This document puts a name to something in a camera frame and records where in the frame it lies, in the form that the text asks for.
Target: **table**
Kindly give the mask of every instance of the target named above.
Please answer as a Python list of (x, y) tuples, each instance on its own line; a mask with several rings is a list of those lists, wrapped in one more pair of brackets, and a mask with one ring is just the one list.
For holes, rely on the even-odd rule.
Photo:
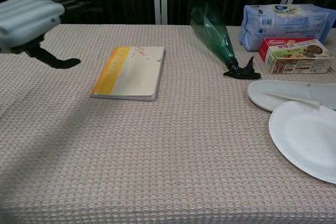
[[(325, 74), (263, 79), (336, 82)], [(155, 102), (89, 96), (113, 47), (164, 46)], [(25, 54), (0, 56), (0, 223), (336, 221), (336, 186), (287, 161), (270, 112), (249, 80), (225, 66), (189, 26), (59, 25), (42, 46), (81, 64), (57, 70)], [(336, 29), (326, 47), (336, 52)]]

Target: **paper plate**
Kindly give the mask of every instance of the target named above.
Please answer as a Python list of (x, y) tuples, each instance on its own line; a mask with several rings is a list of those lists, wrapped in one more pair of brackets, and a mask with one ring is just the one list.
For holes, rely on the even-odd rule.
[(269, 132), (276, 147), (294, 165), (336, 184), (336, 111), (285, 102), (273, 111)]
[(256, 105), (268, 111), (273, 111), (277, 106), (291, 99), (279, 98), (267, 93), (313, 99), (321, 101), (327, 108), (336, 109), (336, 83), (261, 80), (252, 82), (247, 88), (247, 93)]

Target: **book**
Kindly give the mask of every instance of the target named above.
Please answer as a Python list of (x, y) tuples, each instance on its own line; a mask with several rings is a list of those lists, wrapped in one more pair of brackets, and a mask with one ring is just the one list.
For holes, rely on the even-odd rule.
[(115, 48), (91, 96), (154, 101), (163, 56), (163, 47)]

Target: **white slipper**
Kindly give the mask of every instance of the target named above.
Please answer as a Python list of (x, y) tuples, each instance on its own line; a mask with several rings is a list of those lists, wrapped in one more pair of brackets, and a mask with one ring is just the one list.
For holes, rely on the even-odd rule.
[(292, 100), (336, 109), (336, 83), (254, 81), (248, 86), (247, 93), (256, 105), (268, 111)]

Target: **tissue pack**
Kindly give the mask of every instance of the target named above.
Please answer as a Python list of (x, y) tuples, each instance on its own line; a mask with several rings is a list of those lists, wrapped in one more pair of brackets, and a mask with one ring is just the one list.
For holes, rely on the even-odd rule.
[(324, 43), (336, 10), (313, 4), (246, 5), (239, 41), (248, 51), (259, 50), (264, 38), (313, 37)]

